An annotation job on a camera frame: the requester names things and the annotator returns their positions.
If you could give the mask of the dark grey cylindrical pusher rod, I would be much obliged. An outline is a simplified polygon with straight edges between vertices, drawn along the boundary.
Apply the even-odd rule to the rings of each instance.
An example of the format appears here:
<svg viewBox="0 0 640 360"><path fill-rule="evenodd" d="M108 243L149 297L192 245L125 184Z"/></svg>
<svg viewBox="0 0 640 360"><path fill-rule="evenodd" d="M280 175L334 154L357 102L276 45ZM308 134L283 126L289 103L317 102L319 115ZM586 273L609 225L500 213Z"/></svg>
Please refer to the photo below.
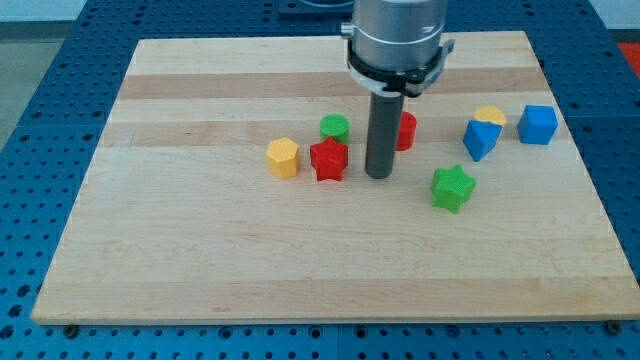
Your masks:
<svg viewBox="0 0 640 360"><path fill-rule="evenodd" d="M385 179L392 172L403 104L403 95L371 94L365 157L365 172L371 178Z"/></svg>

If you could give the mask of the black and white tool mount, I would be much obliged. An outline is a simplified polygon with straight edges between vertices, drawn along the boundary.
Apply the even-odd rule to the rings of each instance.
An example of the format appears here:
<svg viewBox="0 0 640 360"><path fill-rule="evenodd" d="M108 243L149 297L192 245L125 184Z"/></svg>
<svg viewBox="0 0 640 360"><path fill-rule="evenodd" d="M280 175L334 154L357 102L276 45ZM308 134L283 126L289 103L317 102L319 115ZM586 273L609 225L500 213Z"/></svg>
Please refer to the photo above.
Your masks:
<svg viewBox="0 0 640 360"><path fill-rule="evenodd" d="M434 57L426 64L410 70L391 71L366 64L353 50L352 41L348 40L347 67L356 83L378 96L416 98L438 80L454 46L454 39L447 40L437 47Z"/></svg>

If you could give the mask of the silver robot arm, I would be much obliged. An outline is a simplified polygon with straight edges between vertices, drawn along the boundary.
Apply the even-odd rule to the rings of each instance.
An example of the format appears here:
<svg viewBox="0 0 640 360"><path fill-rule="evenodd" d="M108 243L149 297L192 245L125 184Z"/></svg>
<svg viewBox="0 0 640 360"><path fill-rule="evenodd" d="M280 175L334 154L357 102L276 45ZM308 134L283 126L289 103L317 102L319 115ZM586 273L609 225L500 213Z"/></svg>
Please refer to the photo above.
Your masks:
<svg viewBox="0 0 640 360"><path fill-rule="evenodd" d="M365 172L393 170L404 100L437 81L455 42L441 43L446 0L356 0L342 25L352 79L370 92Z"/></svg>

